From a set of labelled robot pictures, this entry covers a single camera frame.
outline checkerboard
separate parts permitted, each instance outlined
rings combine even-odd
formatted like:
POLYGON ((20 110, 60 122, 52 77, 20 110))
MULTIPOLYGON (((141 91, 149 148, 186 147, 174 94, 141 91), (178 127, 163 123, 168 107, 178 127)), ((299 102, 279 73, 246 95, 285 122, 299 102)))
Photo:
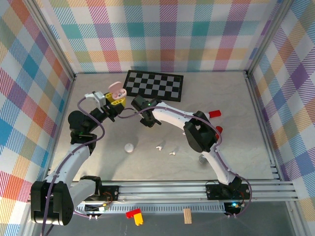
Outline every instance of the checkerboard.
POLYGON ((129 70, 124 89, 127 96, 141 95, 144 98, 180 102, 183 80, 183 75, 129 70))

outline red block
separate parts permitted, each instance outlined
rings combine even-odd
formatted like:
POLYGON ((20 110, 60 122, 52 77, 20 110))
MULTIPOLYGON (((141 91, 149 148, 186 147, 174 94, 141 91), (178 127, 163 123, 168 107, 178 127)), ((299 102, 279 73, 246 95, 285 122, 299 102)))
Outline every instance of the red block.
POLYGON ((220 117, 221 112, 220 112, 220 110, 216 110, 216 111, 209 112, 209 115, 210 115, 210 118, 220 117))
POLYGON ((217 126, 216 129, 220 132, 220 134, 223 131, 223 128, 221 126, 217 126))
POLYGON ((221 126, 217 126, 216 129, 220 132, 220 134, 222 133, 223 131, 223 128, 221 126))
POLYGON ((140 209, 128 211, 126 212, 126 217, 129 219, 129 218, 132 218, 135 214, 139 214, 139 213, 141 213, 140 209))

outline yellow block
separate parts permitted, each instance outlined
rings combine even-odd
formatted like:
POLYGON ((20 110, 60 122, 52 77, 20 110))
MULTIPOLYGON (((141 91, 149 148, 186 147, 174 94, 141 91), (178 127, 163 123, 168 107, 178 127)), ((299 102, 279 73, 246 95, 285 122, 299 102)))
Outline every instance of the yellow block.
POLYGON ((136 226, 143 225, 143 218, 141 213, 135 214, 133 218, 136 226))
POLYGON ((111 104, 112 104, 113 106, 117 106, 118 104, 121 103, 121 104, 125 107, 125 106, 126 106, 126 102, 127 102, 127 100, 126 100, 126 98, 124 97, 124 98, 122 98, 122 99, 113 101, 111 104))
POLYGON ((105 94, 105 98, 110 101, 111 103, 114 102, 115 100, 112 98, 112 93, 107 93, 105 94))

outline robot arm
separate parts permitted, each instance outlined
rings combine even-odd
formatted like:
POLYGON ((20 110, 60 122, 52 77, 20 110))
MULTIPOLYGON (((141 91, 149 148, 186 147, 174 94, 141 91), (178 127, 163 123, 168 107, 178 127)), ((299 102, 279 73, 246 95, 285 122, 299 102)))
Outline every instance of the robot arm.
MULTIPOLYGON (((126 104, 126 98, 120 97, 114 100, 111 93, 93 92, 86 94, 85 98, 96 103, 97 108, 91 111, 90 115, 100 123, 106 118, 115 121, 114 118, 124 110, 126 104)), ((68 117, 68 122, 71 130, 71 146, 68 153, 44 181, 36 181, 31 187, 31 219, 35 223, 43 223, 45 202, 51 183, 53 187, 48 206, 47 224, 67 225, 72 218, 73 210, 82 201, 92 195, 100 200, 104 197, 100 177, 84 176, 71 187, 79 168, 96 146, 96 143, 91 141, 95 141, 97 136, 91 132, 97 128, 98 124, 81 111, 72 112, 68 117)))
POLYGON ((161 124, 161 121, 165 121, 184 130, 190 147, 196 152, 202 153, 208 160, 218 177, 222 192, 227 197, 231 197, 235 190, 241 186, 242 181, 240 178, 231 173, 221 152, 215 150, 215 143, 217 142, 215 130, 205 123, 192 118, 198 117, 208 121, 203 112, 198 111, 195 114, 184 112, 170 107, 157 99, 153 99, 150 102, 146 101, 141 96, 137 96, 131 104, 138 111, 152 106, 155 107, 141 114, 143 118, 140 122, 147 127, 152 127, 155 123, 161 124))
MULTIPOLYGON (((176 108, 168 106, 164 102, 158 103, 156 106, 157 107, 163 107, 166 109, 154 109, 152 111, 152 114, 155 117, 155 119, 157 119, 159 121, 165 121, 167 123, 170 123, 170 124, 180 128, 182 130, 185 130, 184 127, 187 127, 185 124, 186 124, 186 122, 189 123, 191 118, 184 117, 182 115, 178 115, 178 114, 171 112, 167 109, 170 108, 172 110, 178 111, 178 112, 185 114, 187 116, 193 116, 193 113, 183 112, 181 110, 178 110, 176 108)), ((223 164, 216 157, 216 154, 214 151, 214 145, 211 146, 210 151, 204 150, 204 151, 202 151, 202 154, 208 160, 208 162, 210 163, 213 170, 216 172, 216 174, 218 176, 218 181, 220 183, 225 184, 225 185, 229 185, 235 179, 235 175, 233 175, 228 170, 226 170, 225 167, 223 166, 223 164)))

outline plaid wallpaper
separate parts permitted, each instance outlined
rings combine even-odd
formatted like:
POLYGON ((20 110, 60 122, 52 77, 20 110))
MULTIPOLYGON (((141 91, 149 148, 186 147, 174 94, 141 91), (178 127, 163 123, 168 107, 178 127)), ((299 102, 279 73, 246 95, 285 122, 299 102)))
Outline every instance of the plaid wallpaper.
POLYGON ((254 72, 285 180, 315 235, 315 0, 295 0, 254 72))
POLYGON ((271 23, 273 21, 273 19, 275 18, 276 14, 278 13, 278 10, 279 10, 279 7, 281 5, 281 3, 283 2, 284 0, 277 0, 277 3, 276 5, 274 6, 271 14, 269 15, 269 18, 267 20, 267 23, 265 24, 265 27, 264 29, 262 30, 256 44, 255 44, 255 47, 251 53, 251 56, 250 56, 250 59, 247 61, 247 64, 245 66, 245 70, 248 70, 251 63, 252 63, 252 60, 253 58, 256 56, 256 53, 257 53, 257 50, 259 49, 259 47, 261 46, 261 43, 262 43, 262 40, 265 38, 265 35, 266 33, 268 32, 270 26, 271 26, 271 23))
POLYGON ((277 0, 37 2, 73 69, 94 73, 243 70, 277 0))
POLYGON ((41 179, 70 79, 22 0, 0 0, 0 236, 14 236, 41 179))

